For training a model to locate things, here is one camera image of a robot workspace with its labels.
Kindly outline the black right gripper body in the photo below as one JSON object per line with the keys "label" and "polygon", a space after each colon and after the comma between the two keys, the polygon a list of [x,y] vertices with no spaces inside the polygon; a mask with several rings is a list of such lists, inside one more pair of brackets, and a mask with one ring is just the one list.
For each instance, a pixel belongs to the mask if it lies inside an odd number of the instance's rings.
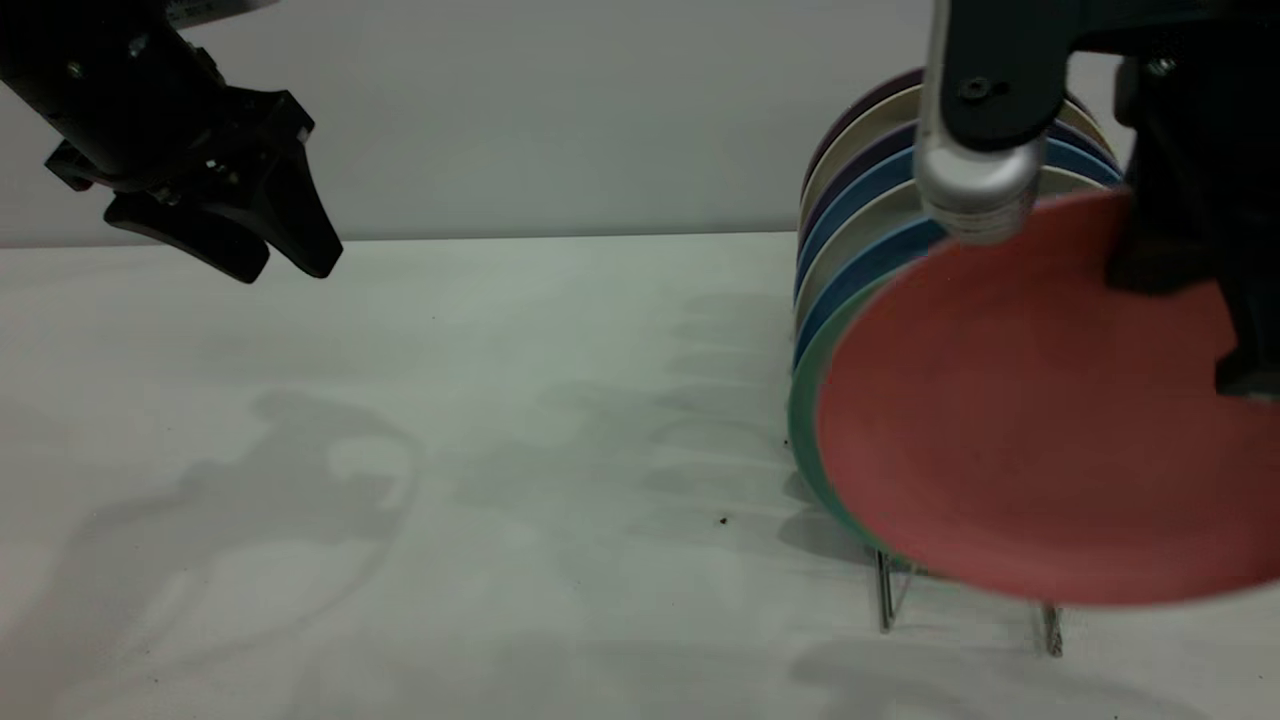
{"label": "black right gripper body", "polygon": [[1277,292],[1277,54],[1204,45],[1128,56],[1116,119],[1135,133],[1132,213],[1106,269],[1114,290],[1167,296],[1216,281]]}

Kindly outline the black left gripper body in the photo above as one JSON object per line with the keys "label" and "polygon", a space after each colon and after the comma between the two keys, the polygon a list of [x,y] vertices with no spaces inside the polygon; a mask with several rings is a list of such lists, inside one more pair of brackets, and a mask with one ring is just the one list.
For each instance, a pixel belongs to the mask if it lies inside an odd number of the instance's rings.
{"label": "black left gripper body", "polygon": [[227,83],[170,26],[47,26],[45,119],[60,136],[46,167],[74,191],[244,215],[316,211],[312,117],[285,90]]}

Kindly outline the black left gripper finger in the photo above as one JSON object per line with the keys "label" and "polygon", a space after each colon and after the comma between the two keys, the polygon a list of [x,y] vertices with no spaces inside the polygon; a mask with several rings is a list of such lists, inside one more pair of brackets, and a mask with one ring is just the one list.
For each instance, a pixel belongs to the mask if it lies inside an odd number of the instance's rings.
{"label": "black left gripper finger", "polygon": [[328,278],[343,254],[303,151],[234,155],[205,206],[312,278]]}
{"label": "black left gripper finger", "polygon": [[256,234],[215,213],[168,205],[145,193],[116,193],[104,220],[169,245],[241,283],[253,283],[270,258]]}

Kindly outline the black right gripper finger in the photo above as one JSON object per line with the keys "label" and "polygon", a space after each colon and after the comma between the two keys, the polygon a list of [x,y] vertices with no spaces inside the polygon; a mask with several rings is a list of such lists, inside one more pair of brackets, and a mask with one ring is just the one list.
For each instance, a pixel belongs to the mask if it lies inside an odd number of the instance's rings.
{"label": "black right gripper finger", "polygon": [[1219,288],[1236,337],[1235,347],[1215,368],[1219,395],[1277,400],[1277,274],[1221,270]]}

